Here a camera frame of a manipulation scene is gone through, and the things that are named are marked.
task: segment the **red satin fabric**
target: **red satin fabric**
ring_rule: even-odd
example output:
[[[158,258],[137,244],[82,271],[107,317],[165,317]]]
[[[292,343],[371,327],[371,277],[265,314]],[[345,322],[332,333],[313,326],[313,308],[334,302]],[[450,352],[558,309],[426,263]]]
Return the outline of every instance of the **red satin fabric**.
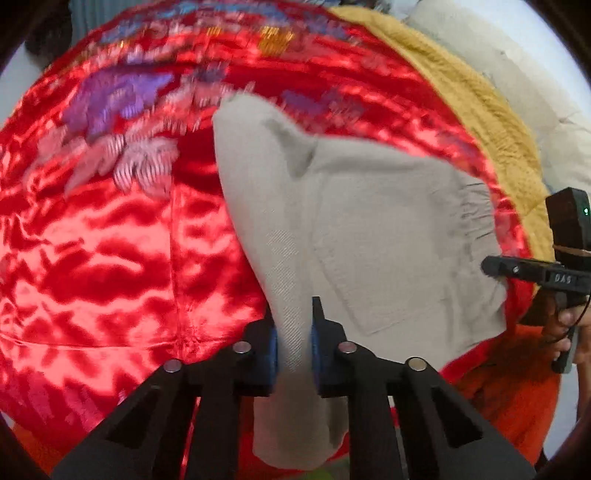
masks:
[[[318,7],[281,2],[274,8],[288,21],[279,34],[265,30],[275,28],[277,17],[275,10],[267,15],[264,2],[221,11],[211,5],[233,4],[201,3],[166,17],[181,4],[128,11],[93,32],[45,72],[0,132],[0,410],[62,451],[166,359],[205,359],[262,316],[265,299],[216,171],[211,117],[220,82],[276,102],[309,131],[432,155],[482,179],[503,252],[531,256],[490,160],[429,83],[366,29]],[[149,21],[100,43],[138,15]],[[311,18],[324,22],[312,32]],[[149,59],[131,62],[138,46]],[[141,114],[162,121],[160,135],[176,141],[168,198],[147,195],[137,181],[122,191],[110,173],[92,175],[66,197],[81,157],[39,161],[39,140],[64,124],[63,112],[91,74],[111,67],[123,75],[171,74],[158,90],[162,98],[197,66],[220,62],[223,79],[200,93],[202,107],[174,119],[180,107],[167,110],[155,101]],[[124,135],[132,123],[117,114],[101,135]],[[35,161],[39,167],[24,181]],[[510,325],[531,293],[530,286],[511,284]],[[444,375],[458,379],[489,347],[485,342],[452,362]]]

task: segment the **pink embroidery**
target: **pink embroidery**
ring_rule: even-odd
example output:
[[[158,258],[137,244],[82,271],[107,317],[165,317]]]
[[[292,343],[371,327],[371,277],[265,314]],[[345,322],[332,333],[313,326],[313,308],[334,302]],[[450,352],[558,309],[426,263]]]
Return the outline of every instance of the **pink embroidery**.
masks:
[[[99,138],[76,164],[72,176],[64,186],[64,194],[68,196],[75,188],[88,183],[97,173],[108,174],[113,170],[124,146],[123,135],[105,135]]]
[[[38,156],[22,175],[23,187],[26,187],[31,173],[37,168],[45,166],[51,160],[58,159],[61,165],[65,165],[73,158],[82,155],[88,149],[88,144],[82,137],[74,137],[67,144],[63,145],[68,133],[68,127],[65,125],[54,127],[39,140]]]
[[[146,194],[167,198],[172,185],[173,163],[178,158],[176,141],[158,137],[126,147],[113,172],[117,187],[129,192],[134,177]]]

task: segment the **black device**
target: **black device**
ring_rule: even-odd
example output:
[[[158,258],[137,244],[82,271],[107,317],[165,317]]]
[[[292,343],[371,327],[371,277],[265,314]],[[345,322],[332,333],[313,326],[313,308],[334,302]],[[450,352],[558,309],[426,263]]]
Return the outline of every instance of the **black device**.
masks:
[[[53,480],[179,478],[195,399],[185,480],[231,480],[242,396],[272,391],[277,338],[271,314],[212,359],[168,361],[74,448]],[[532,480],[534,468],[421,358],[400,364],[349,342],[313,299],[313,365],[322,397],[347,397],[350,478],[403,480],[388,396],[394,398],[410,480]]]
[[[591,209],[583,190],[567,188],[546,198],[557,263],[515,257],[486,257],[482,271],[491,277],[518,278],[556,292],[557,310],[587,304],[591,293]],[[552,370],[569,373],[579,341],[579,327],[566,336],[571,348],[552,363]]]

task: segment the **purple embroidery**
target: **purple embroidery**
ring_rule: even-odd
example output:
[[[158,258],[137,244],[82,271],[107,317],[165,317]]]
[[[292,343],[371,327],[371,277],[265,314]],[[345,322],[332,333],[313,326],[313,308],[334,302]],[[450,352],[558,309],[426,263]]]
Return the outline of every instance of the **purple embroidery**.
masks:
[[[324,92],[320,100],[314,100],[306,95],[285,90],[281,94],[285,107],[297,112],[299,120],[307,124],[308,121],[318,124],[323,131],[329,125],[344,127],[353,125],[362,115],[365,109],[363,106],[351,99],[345,99],[336,90]]]
[[[117,114],[129,120],[152,107],[158,90],[172,79],[170,73],[101,70],[82,82],[62,121],[71,133],[86,130],[88,139],[96,138],[113,127]]]

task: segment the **beige cloth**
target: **beige cloth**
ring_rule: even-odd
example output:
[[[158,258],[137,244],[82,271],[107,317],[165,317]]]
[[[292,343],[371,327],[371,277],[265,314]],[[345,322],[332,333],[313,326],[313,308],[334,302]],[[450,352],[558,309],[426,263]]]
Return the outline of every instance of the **beige cloth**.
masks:
[[[591,119],[536,60],[454,0],[421,0],[405,21],[487,77],[534,133],[552,192],[591,194]]]
[[[275,393],[255,402],[255,454],[310,469],[346,430],[311,376],[311,297],[378,356],[441,368],[505,328],[487,187],[444,161],[311,137],[274,105],[227,100],[213,120],[224,196],[280,341]]]

